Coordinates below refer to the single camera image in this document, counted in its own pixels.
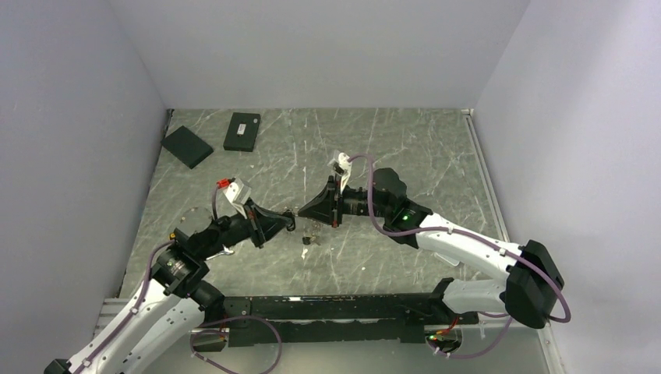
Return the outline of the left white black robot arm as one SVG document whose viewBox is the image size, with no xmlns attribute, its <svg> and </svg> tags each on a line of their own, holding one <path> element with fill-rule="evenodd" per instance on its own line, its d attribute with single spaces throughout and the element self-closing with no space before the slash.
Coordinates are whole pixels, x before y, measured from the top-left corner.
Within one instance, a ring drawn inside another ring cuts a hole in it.
<svg viewBox="0 0 661 374">
<path fill-rule="evenodd" d="M 171 238 L 149 256 L 141 284 L 95 338 L 71 358 L 56 358 L 46 373 L 141 373 L 177 340 L 225 314 L 224 295 L 205 281 L 206 261 L 245 240 L 261 248 L 282 230 L 295 230 L 290 210 L 276 213 L 247 204 L 246 216 L 214 218 L 195 207 Z"/>
</svg>

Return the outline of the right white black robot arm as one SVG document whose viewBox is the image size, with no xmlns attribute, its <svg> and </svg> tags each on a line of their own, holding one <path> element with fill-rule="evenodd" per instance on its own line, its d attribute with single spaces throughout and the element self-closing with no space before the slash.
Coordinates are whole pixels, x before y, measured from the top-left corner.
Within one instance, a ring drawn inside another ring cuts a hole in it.
<svg viewBox="0 0 661 374">
<path fill-rule="evenodd" d="M 370 187 L 342 188 L 339 176 L 330 176 L 299 216 L 335 228 L 346 215 L 373 213 L 384 219 L 382 230 L 395 242 L 428 250 L 453 264 L 464 263 L 488 277 L 442 280 L 437 285 L 440 295 L 429 303 L 430 315 L 438 323 L 449 323 L 466 312 L 504 313 L 534 329 L 553 320 L 564 279 L 544 244 L 505 242 L 453 224 L 410 200 L 407 185 L 391 168 L 377 169 Z"/>
</svg>

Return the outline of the small chrome combination wrench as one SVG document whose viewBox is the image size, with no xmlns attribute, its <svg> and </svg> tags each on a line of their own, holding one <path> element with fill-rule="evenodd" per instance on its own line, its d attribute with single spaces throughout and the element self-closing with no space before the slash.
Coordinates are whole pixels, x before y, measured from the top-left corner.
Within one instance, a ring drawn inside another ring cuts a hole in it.
<svg viewBox="0 0 661 374">
<path fill-rule="evenodd" d="M 231 255 L 233 255 L 234 253 L 235 253 L 234 250 L 231 250 L 231 249 L 228 249 L 228 248 L 226 248 L 226 247 L 223 247 L 222 250 L 220 250 L 219 252 L 217 252 L 217 253 L 215 253 L 215 254 L 213 254 L 213 255 L 208 256 L 208 257 L 206 258 L 206 261 L 208 261 L 208 260 L 212 260 L 212 259 L 214 259 L 214 258 L 216 258 L 216 257 L 219 257 L 219 256 L 231 256 Z"/>
</svg>

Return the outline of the black flat box with label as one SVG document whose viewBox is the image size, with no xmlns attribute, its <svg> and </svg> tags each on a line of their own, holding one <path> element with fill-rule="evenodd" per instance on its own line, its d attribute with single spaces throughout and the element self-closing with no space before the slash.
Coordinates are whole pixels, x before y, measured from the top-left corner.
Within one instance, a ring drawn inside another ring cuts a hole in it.
<svg viewBox="0 0 661 374">
<path fill-rule="evenodd" d="M 223 149 L 253 152 L 260 123 L 260 114 L 233 112 L 223 142 Z"/>
</svg>

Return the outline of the black perforated box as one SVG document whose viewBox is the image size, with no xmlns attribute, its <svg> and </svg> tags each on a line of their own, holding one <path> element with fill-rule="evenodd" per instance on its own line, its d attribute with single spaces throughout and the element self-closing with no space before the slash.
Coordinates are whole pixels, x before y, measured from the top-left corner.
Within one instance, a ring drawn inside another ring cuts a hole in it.
<svg viewBox="0 0 661 374">
<path fill-rule="evenodd" d="M 161 145 L 189 169 L 209 157 L 214 149 L 185 126 L 164 137 Z"/>
</svg>

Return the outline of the translucent grey plastic card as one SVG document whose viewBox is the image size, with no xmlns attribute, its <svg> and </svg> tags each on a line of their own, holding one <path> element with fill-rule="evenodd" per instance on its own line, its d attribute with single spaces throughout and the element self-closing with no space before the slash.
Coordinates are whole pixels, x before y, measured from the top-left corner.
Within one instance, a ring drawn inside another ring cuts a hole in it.
<svg viewBox="0 0 661 374">
<path fill-rule="evenodd" d="M 452 259 L 449 256 L 441 255 L 439 253 L 435 253 L 434 255 L 436 258 L 443 260 L 445 263 L 448 263 L 450 266 L 458 266 L 461 263 L 460 260 Z"/>
</svg>

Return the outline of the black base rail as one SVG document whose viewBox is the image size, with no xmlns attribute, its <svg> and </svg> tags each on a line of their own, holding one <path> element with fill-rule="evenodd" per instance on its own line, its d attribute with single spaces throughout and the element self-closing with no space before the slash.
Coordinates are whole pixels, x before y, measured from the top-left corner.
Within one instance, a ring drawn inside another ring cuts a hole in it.
<svg viewBox="0 0 661 374">
<path fill-rule="evenodd" d="M 232 348 L 257 344 L 396 340 L 421 344 L 438 330 L 476 325 L 434 293 L 236 296 L 207 311 L 203 325 L 228 335 Z"/>
</svg>

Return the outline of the aluminium frame rail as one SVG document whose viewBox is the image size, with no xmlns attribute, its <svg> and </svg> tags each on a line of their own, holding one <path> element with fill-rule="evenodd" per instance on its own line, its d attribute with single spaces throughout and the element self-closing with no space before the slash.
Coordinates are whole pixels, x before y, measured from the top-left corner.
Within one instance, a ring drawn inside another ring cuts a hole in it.
<svg viewBox="0 0 661 374">
<path fill-rule="evenodd" d="M 490 205 L 493 220 L 497 227 L 498 237 L 506 242 L 509 242 L 511 238 L 504 221 L 504 216 L 502 214 L 500 204 L 497 199 L 497 194 L 493 187 L 490 173 L 486 164 L 486 159 L 483 155 L 482 147 L 479 142 L 479 137 L 475 129 L 472 114 L 473 114 L 472 109 L 467 109 L 467 108 L 461 109 L 461 115 L 465 123 L 465 128 L 467 129 L 468 136 L 472 144 L 472 149 L 475 152 L 475 158 L 479 165 L 478 169 L 480 173 L 480 178 L 482 180 L 483 187 L 486 190 L 487 200 Z"/>
</svg>

